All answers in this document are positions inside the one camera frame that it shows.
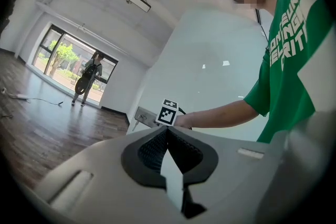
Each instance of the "man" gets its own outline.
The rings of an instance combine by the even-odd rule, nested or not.
[[[270,143],[277,131],[288,130],[314,113],[298,72],[333,29],[333,19],[324,0],[235,1],[265,9],[274,17],[259,79],[244,100],[179,116],[175,126],[231,127],[269,113],[258,141]]]
[[[89,86],[87,87],[87,89],[84,92],[84,96],[83,96],[83,100],[82,100],[82,104],[81,106],[85,105],[86,99],[89,95],[89,92],[91,90],[91,87],[93,85],[94,79],[96,77],[96,74],[98,73],[98,78],[100,78],[102,76],[102,72],[103,72],[103,67],[101,64],[101,61],[104,59],[103,55],[98,54],[96,59],[90,59],[86,64],[85,64],[85,70],[82,73],[85,73],[85,71],[92,65],[96,65],[96,69],[94,71],[94,73],[91,76],[91,79],[89,81]],[[73,100],[71,102],[71,105],[75,105],[77,98],[79,97],[78,94],[75,93],[75,95],[73,96]]]

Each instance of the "shirt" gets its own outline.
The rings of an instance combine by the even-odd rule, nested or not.
[[[100,65],[99,67],[97,67],[97,72],[96,72],[96,74],[98,73],[99,76],[102,76],[102,73],[103,73],[103,66],[101,65],[101,63],[100,63],[97,59],[95,59],[94,62],[95,62],[94,64],[95,64],[96,66],[97,66],[97,65]],[[87,61],[87,63],[85,64],[85,69],[87,69],[91,64],[93,64],[93,59],[90,59],[89,61]],[[96,76],[96,74],[94,74],[94,76],[92,76],[92,78],[91,78],[90,81],[93,81],[93,80],[94,80],[94,77]]]
[[[311,116],[313,103],[298,77],[330,31],[324,0],[277,0],[259,79],[245,101],[269,120],[257,141],[270,143],[277,131]]]

